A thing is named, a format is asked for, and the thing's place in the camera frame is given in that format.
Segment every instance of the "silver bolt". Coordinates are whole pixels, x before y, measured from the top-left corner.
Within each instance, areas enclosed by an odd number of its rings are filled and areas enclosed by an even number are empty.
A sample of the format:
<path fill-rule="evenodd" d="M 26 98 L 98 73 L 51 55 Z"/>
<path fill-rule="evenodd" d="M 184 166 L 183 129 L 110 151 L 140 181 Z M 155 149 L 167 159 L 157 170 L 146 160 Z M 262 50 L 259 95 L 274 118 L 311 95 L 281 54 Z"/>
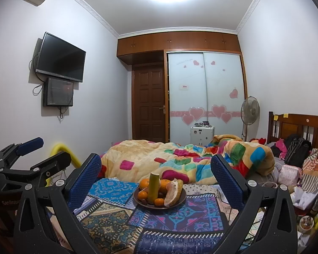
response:
<path fill-rule="evenodd" d="M 287 190 L 287 186 L 285 184 L 281 184 L 280 185 L 280 189 L 286 191 Z"/>
<path fill-rule="evenodd" d="M 251 186 L 251 187 L 256 187 L 256 186 L 257 186 L 257 183 L 256 183 L 254 180 L 252 180 L 252 179 L 250 179 L 247 183 L 248 183 L 249 186 Z"/>
<path fill-rule="evenodd" d="M 30 189 L 32 189 L 32 184 L 29 183 L 25 186 L 25 190 L 30 190 Z"/>
<path fill-rule="evenodd" d="M 65 181 L 63 179 L 59 179 L 59 180 L 56 181 L 55 185 L 56 186 L 63 186 L 64 183 L 65 183 Z"/>

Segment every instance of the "brown plate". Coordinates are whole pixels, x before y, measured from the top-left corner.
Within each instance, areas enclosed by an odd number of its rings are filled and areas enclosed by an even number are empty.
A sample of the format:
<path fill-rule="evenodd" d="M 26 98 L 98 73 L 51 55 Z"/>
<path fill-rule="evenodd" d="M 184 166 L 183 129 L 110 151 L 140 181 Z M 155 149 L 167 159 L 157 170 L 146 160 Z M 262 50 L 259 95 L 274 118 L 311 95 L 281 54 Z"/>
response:
<path fill-rule="evenodd" d="M 182 191 L 181 191 L 181 194 L 180 194 L 180 198 L 179 198 L 179 200 L 176 202 L 175 205 L 172 205 L 172 206 L 170 206 L 170 207 L 165 207 L 165 206 L 164 206 L 164 207 L 157 207 L 157 206 L 155 206 L 154 204 L 149 204 L 149 203 L 148 203 L 147 205 L 145 205 L 145 204 L 143 204 L 140 200 L 138 200 L 138 193 L 139 193 L 139 191 L 141 191 L 139 187 L 136 189 L 136 191 L 134 191 L 134 193 L 133 193 L 134 200 L 135 200 L 139 205 L 141 205 L 141 206 L 143 206 L 143 207 L 146 207 L 146 208 L 150 208 L 150 209 L 158 209 L 158 210 L 170 209 L 170 208 L 173 208 L 173 207 L 175 207 L 175 206 L 178 206 L 178 205 L 182 204 L 182 203 L 186 200 L 186 191 L 185 191 L 185 189 L 183 188 Z"/>

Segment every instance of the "sliding wardrobe door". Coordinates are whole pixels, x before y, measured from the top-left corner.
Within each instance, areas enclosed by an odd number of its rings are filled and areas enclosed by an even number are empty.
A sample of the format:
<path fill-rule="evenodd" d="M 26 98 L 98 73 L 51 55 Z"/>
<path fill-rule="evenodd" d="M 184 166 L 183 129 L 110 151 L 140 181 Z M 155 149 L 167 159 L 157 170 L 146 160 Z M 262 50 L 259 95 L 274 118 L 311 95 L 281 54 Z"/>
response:
<path fill-rule="evenodd" d="M 245 100 L 243 71 L 238 54 L 205 52 L 209 122 L 215 134 L 241 136 L 241 104 Z"/>
<path fill-rule="evenodd" d="M 170 142 L 190 143 L 190 130 L 206 120 L 206 82 L 202 53 L 169 53 Z"/>

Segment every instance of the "crown molding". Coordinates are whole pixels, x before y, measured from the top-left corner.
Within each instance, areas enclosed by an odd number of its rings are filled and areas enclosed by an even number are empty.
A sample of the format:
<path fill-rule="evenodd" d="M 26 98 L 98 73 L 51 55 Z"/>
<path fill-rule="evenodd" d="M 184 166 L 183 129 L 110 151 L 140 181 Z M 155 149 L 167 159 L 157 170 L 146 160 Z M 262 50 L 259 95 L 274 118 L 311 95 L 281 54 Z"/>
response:
<path fill-rule="evenodd" d="M 212 31 L 212 32 L 230 33 L 234 35 L 237 34 L 235 30 L 229 30 L 229 29 L 204 28 L 204 27 L 173 27 L 173 28 L 148 29 L 148 30 L 125 33 L 125 34 L 119 35 L 119 39 L 136 36 L 136 35 L 144 35 L 144 34 L 156 33 L 156 32 L 170 32 L 170 31 Z"/>
<path fill-rule="evenodd" d="M 252 1 L 252 3 L 248 7 L 248 10 L 244 14 L 244 17 L 242 18 L 242 20 L 240 21 L 240 23 L 236 29 L 236 34 L 238 34 L 241 31 L 241 29 L 243 28 L 243 26 L 245 25 L 245 23 L 247 22 L 247 20 L 249 19 L 249 17 L 251 16 L 252 12 L 255 10 L 255 8 L 259 2 L 260 2 L 260 0 L 253 0 Z"/>
<path fill-rule="evenodd" d="M 116 38 L 119 38 L 119 34 L 115 31 L 114 28 L 111 27 L 109 23 L 106 22 L 106 20 L 101 17 L 101 15 L 96 12 L 85 0 L 74 0 L 79 5 L 81 5 L 84 9 L 86 9 L 95 19 L 97 19 L 105 28 L 109 30 L 110 33 L 112 33 Z"/>

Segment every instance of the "television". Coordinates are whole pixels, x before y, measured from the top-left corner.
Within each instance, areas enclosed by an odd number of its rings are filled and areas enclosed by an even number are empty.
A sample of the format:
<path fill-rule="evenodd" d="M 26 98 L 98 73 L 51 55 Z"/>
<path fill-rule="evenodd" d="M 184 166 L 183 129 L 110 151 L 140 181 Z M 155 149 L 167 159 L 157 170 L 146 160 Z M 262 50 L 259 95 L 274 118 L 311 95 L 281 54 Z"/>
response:
<path fill-rule="evenodd" d="M 82 82 L 86 52 L 45 32 L 36 65 L 36 72 Z"/>

